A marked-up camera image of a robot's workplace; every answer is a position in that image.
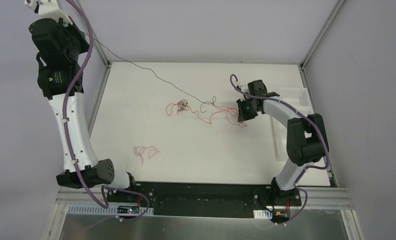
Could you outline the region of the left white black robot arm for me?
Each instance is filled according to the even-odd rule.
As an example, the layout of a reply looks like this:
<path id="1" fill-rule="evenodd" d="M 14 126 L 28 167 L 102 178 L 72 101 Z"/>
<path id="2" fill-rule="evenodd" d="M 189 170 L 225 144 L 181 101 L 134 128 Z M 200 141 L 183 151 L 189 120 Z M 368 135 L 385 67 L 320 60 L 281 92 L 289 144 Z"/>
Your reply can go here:
<path id="1" fill-rule="evenodd" d="M 84 113 L 83 71 L 80 54 L 89 50 L 84 34 L 75 24 L 42 18 L 29 26 L 38 48 L 37 82 L 52 108 L 63 145 L 63 172 L 56 176 L 61 187 L 79 189 L 105 185 L 118 188 L 126 202 L 138 197 L 130 173 L 116 171 L 110 159 L 96 156 Z"/>

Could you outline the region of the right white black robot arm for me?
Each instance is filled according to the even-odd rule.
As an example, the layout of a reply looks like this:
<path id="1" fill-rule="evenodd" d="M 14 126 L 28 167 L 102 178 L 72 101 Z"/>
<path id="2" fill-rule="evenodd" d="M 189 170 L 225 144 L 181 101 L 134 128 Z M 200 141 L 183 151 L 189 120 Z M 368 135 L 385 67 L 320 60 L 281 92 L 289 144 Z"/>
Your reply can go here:
<path id="1" fill-rule="evenodd" d="M 239 84 L 237 77 L 230 76 L 230 84 L 242 97 L 238 105 L 238 122 L 267 114 L 287 130 L 286 152 L 288 159 L 280 173 L 272 179 L 268 203 L 283 205 L 299 193 L 297 183 L 308 169 L 319 169 L 315 164 L 326 158 L 323 169 L 330 165 L 329 147 L 323 117 L 318 114 L 304 115 L 282 100 L 276 92 L 269 92 L 262 80 L 246 85 Z"/>

